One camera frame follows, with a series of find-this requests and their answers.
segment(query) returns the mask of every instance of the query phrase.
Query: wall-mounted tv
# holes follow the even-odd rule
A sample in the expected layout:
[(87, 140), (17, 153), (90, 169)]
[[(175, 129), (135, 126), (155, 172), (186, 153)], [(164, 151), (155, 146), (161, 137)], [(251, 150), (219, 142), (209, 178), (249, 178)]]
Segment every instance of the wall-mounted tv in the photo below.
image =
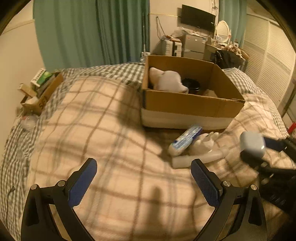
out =
[(181, 23), (213, 32), (215, 15), (195, 7), (182, 5)]

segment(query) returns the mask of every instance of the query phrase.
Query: beige plaid blanket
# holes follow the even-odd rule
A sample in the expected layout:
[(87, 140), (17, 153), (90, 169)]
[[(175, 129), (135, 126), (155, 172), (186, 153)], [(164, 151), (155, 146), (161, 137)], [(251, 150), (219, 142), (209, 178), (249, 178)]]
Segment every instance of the beige plaid blanket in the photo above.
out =
[[(256, 183), (257, 176), (239, 159), (240, 134), (283, 137), (267, 99), (244, 97), (245, 106), (216, 141), (230, 148), (229, 155), (207, 164), (220, 179), (237, 186)], [(88, 157), (96, 159), (97, 174), (74, 208), (95, 240), (192, 240), (213, 212), (190, 170), (171, 168), (167, 149), (181, 132), (143, 128), (140, 95), (120, 80), (80, 78), (43, 128), (27, 190), (34, 183), (45, 187), (67, 180)], [(268, 150), (265, 158), (272, 165), (292, 167), (284, 153)], [(286, 216), (266, 202), (264, 208), (271, 237)]]

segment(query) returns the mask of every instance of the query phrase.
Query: carton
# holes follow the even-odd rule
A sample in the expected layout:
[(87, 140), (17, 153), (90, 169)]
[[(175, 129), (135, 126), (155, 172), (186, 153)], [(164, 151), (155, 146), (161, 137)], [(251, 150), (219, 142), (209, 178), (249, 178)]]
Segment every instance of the carton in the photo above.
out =
[(55, 89), (63, 82), (63, 75), (62, 73), (54, 73), (55, 79), (50, 83), (50, 85), (46, 88), (46, 90), (41, 95), (40, 99), (34, 104), (27, 104), (25, 103), (27, 100), (27, 96), (25, 96), (22, 101), (21, 105), (27, 112), (33, 112), (37, 115), (42, 113), (43, 108), (45, 107), (46, 103), (48, 102), (49, 98), (51, 97), (52, 93)]
[[(172, 70), (181, 79), (191, 78), (201, 89), (210, 89), (217, 98), (153, 90), (149, 68)], [(173, 56), (148, 56), (142, 83), (141, 119), (143, 126), (187, 129), (199, 124), (204, 130), (222, 131), (244, 106), (244, 98), (225, 73), (215, 64)]]

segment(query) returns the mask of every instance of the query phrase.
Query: blue and white package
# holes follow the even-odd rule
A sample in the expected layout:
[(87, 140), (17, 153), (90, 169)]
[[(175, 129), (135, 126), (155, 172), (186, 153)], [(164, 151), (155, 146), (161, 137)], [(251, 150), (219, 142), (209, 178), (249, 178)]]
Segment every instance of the blue and white package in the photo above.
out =
[(192, 125), (187, 131), (180, 135), (168, 148), (171, 156), (179, 156), (192, 141), (201, 134), (202, 128), (198, 125)]

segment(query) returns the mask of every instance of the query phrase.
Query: teal curtain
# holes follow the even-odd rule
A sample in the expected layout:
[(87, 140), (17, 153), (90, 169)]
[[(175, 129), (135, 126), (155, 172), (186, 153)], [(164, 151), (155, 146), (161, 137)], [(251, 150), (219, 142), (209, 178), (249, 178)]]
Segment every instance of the teal curtain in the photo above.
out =
[(247, 0), (220, 0), (219, 21), (227, 22), (231, 29), (231, 41), (238, 40), (241, 46), (246, 29)]
[(138, 62), (144, 39), (149, 50), (148, 14), (149, 0), (34, 0), (46, 69)]

